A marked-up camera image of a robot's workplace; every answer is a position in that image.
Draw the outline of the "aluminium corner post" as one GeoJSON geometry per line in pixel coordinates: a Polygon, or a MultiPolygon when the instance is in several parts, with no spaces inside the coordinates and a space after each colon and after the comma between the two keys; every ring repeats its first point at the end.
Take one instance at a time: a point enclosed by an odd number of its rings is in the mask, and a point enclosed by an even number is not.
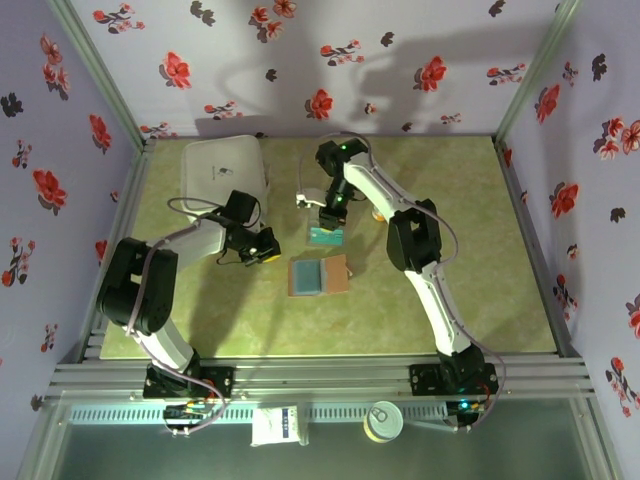
{"type": "Polygon", "coordinates": [[[139,152],[144,152],[147,141],[140,133],[134,117],[121,95],[113,77],[84,27],[71,0],[45,0],[67,37],[75,47],[104,100],[139,152]]]}
{"type": "Polygon", "coordinates": [[[558,4],[553,21],[543,36],[542,43],[534,55],[520,86],[516,90],[497,131],[492,136],[496,151],[503,148],[507,135],[525,108],[529,97],[533,95],[536,82],[544,75],[546,68],[555,57],[573,22],[573,17],[579,11],[583,2],[584,0],[562,0],[558,4]]]}

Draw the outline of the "white zip case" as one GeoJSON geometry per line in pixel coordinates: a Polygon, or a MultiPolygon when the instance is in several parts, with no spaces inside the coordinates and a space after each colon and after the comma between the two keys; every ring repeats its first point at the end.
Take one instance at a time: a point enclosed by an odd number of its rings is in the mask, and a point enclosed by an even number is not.
{"type": "Polygon", "coordinates": [[[182,208],[194,215],[224,206],[232,190],[256,197],[266,224],[268,175],[258,140],[239,135],[188,144],[181,156],[182,208]]]}

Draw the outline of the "aluminium side rail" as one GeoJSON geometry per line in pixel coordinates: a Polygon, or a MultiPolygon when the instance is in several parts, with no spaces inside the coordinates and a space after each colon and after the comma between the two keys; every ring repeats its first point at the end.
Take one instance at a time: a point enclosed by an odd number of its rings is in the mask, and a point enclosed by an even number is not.
{"type": "Polygon", "coordinates": [[[117,203],[114,223],[107,239],[106,253],[99,266],[98,278],[85,318],[85,327],[76,355],[76,363],[99,361],[102,346],[111,321],[97,307],[97,298],[102,281],[107,273],[111,257],[118,242],[129,236],[134,228],[139,203],[146,182],[150,161],[153,158],[156,140],[147,140],[132,160],[125,185],[117,203]]]}
{"type": "Polygon", "coordinates": [[[544,258],[544,253],[528,206],[521,199],[525,190],[521,187],[513,167],[507,166],[505,160],[507,145],[503,140],[499,140],[496,135],[493,135],[491,140],[500,163],[500,168],[527,251],[531,270],[545,310],[547,323],[555,344],[555,353],[560,357],[580,358],[581,355],[572,345],[571,334],[564,320],[563,312],[560,309],[556,297],[553,295],[552,286],[555,284],[555,281],[551,279],[550,270],[544,258]]]}

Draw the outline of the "aluminium front rail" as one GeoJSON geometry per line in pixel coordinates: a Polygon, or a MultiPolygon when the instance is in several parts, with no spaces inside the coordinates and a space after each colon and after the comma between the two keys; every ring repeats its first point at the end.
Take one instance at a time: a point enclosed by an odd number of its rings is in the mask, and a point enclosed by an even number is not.
{"type": "MultiPolygon", "coordinates": [[[[235,370],[232,400],[410,400],[409,366],[439,364],[434,355],[209,358],[204,366],[235,370]]],[[[580,358],[551,353],[505,354],[495,361],[504,400],[592,398],[580,358]]],[[[47,400],[139,401],[146,361],[99,360],[55,367],[47,400]]]]}

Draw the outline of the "tin can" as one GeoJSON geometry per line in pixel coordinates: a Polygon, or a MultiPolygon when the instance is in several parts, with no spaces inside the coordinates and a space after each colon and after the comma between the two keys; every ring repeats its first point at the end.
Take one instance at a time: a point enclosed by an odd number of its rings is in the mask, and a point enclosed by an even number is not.
{"type": "Polygon", "coordinates": [[[375,443],[384,444],[395,440],[404,427],[400,408],[389,401],[374,403],[363,419],[365,435],[375,443]]]}

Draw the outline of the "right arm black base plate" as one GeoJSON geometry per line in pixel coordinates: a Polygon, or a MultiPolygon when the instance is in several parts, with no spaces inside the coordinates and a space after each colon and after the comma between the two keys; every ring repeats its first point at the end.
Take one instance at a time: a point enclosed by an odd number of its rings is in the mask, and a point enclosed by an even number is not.
{"type": "Polygon", "coordinates": [[[496,394],[499,387],[495,368],[490,363],[461,375],[444,364],[414,364],[409,366],[409,383],[413,396],[496,394]]]}

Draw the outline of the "blue credit card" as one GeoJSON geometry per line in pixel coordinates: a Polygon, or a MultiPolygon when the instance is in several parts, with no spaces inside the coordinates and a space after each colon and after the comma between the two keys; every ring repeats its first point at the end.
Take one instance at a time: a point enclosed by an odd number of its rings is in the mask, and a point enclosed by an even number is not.
{"type": "Polygon", "coordinates": [[[322,290],[319,260],[298,260],[292,264],[294,296],[314,296],[322,290]]]}

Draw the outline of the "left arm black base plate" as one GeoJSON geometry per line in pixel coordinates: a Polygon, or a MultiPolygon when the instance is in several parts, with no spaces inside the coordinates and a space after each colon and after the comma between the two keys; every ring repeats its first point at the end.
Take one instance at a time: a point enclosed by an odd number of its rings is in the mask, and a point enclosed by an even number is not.
{"type": "MultiPolygon", "coordinates": [[[[190,367],[185,375],[196,378],[215,387],[225,399],[231,397],[235,370],[228,366],[190,367]]],[[[149,364],[143,386],[144,399],[205,398],[213,392],[201,386],[169,374],[165,370],[149,364]]]]}

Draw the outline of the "white paper packet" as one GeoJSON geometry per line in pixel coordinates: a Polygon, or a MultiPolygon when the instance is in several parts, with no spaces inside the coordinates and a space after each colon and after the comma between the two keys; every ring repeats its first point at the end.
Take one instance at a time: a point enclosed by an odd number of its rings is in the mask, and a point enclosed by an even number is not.
{"type": "Polygon", "coordinates": [[[252,447],[301,442],[302,433],[296,406],[263,407],[253,411],[252,447]]]}

